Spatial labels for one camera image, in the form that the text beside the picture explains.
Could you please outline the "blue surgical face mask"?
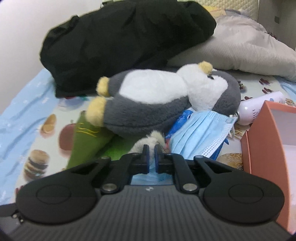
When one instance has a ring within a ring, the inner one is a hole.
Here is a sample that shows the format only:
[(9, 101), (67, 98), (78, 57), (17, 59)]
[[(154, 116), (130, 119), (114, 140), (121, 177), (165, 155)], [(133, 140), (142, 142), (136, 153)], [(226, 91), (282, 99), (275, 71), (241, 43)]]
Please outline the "blue surgical face mask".
[(171, 137), (171, 152), (187, 160), (197, 155), (210, 157), (226, 139), (235, 122), (235, 117), (214, 111), (195, 112)]

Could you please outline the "grey white penguin plush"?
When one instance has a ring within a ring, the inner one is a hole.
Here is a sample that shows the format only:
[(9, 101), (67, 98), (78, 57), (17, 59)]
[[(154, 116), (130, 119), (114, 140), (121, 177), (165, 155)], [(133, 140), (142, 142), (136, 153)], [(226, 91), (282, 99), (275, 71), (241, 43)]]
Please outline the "grey white penguin plush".
[(86, 120), (124, 138), (165, 133), (188, 108), (229, 116), (241, 101), (238, 81), (206, 61), (186, 64), (175, 72), (132, 69), (104, 76), (96, 92)]

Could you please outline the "light blue bed sheet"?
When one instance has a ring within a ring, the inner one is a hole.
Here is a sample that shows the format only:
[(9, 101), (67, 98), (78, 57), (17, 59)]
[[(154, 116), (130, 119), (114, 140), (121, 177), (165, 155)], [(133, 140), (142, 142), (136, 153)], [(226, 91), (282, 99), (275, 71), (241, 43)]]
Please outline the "light blue bed sheet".
[(1, 205), (12, 199), (27, 152), (57, 104), (53, 77), (43, 69), (1, 114)]

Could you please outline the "white spray bottle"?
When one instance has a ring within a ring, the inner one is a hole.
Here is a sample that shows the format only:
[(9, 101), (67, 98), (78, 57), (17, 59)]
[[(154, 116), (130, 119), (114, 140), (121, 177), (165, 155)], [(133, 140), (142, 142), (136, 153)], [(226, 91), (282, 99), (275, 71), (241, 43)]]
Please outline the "white spray bottle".
[(285, 104), (285, 96), (282, 92), (276, 91), (257, 98), (241, 101), (236, 113), (238, 124), (241, 126), (247, 126), (253, 123), (265, 101)]

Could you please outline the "orange cardboard box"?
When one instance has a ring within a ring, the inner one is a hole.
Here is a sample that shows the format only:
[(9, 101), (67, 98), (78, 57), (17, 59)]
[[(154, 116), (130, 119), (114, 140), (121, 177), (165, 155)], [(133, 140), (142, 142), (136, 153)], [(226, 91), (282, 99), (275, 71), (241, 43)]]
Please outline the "orange cardboard box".
[(245, 172), (278, 185), (285, 203), (277, 219), (295, 233), (295, 108), (265, 101), (241, 139)]

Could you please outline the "black jacket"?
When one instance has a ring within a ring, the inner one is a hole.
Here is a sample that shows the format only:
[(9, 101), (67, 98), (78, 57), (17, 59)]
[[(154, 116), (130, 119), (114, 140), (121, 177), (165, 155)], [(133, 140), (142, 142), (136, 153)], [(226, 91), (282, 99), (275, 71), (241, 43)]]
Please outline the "black jacket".
[(49, 30), (40, 61), (54, 78), (56, 97), (90, 95), (100, 77), (161, 68), (215, 28), (194, 1), (116, 1)]

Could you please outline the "grey duvet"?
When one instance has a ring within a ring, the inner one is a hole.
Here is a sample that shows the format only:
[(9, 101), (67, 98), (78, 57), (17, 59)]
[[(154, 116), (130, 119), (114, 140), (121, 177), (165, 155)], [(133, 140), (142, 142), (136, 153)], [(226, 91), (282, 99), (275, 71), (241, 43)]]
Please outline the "grey duvet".
[(207, 41), (177, 54), (169, 66), (207, 61), (216, 69), (275, 75), (295, 81), (295, 51), (242, 15), (220, 16)]

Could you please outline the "cream padded headboard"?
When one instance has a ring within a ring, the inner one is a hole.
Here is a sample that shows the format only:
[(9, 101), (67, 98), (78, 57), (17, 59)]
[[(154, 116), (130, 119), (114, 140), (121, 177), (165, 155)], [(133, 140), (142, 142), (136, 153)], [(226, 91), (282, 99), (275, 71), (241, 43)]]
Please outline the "cream padded headboard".
[(198, 1), (203, 6), (212, 6), (220, 9), (234, 9), (237, 11), (245, 10), (249, 16), (257, 20), (259, 12), (258, 0), (204, 0)]

